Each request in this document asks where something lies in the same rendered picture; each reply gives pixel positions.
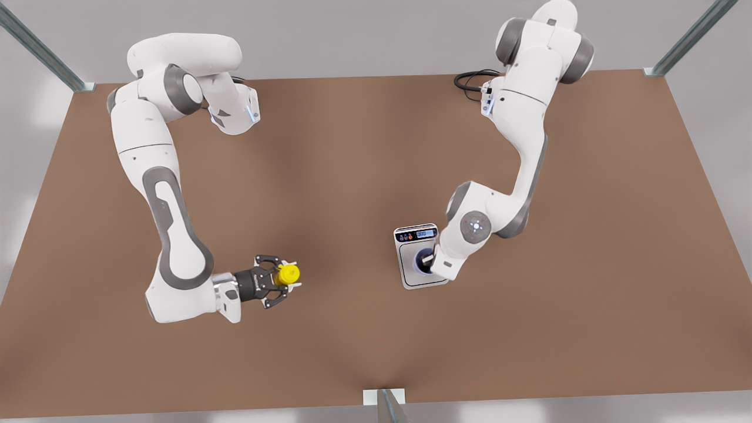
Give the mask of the silver frame post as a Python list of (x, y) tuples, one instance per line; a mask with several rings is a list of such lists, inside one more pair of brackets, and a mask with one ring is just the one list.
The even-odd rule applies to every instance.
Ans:
[(32, 56), (50, 70), (74, 93), (91, 93), (96, 84), (81, 80), (13, 12), (0, 2), (0, 27), (6, 30)]
[(363, 405), (377, 407), (378, 423), (410, 423), (403, 405), (406, 404), (405, 389), (382, 388), (364, 390)]
[(715, 0), (655, 65), (643, 69), (647, 77), (663, 77), (712, 29), (739, 0)]

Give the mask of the silver digital weighing scale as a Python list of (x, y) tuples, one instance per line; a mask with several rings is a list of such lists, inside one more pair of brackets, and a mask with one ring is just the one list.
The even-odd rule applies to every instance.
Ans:
[(435, 224), (400, 227), (393, 231), (402, 285), (406, 289), (414, 290), (422, 287), (442, 286), (448, 282), (448, 279), (441, 278), (435, 273), (422, 275), (414, 268), (416, 253), (424, 247), (434, 249), (437, 238), (438, 228)]

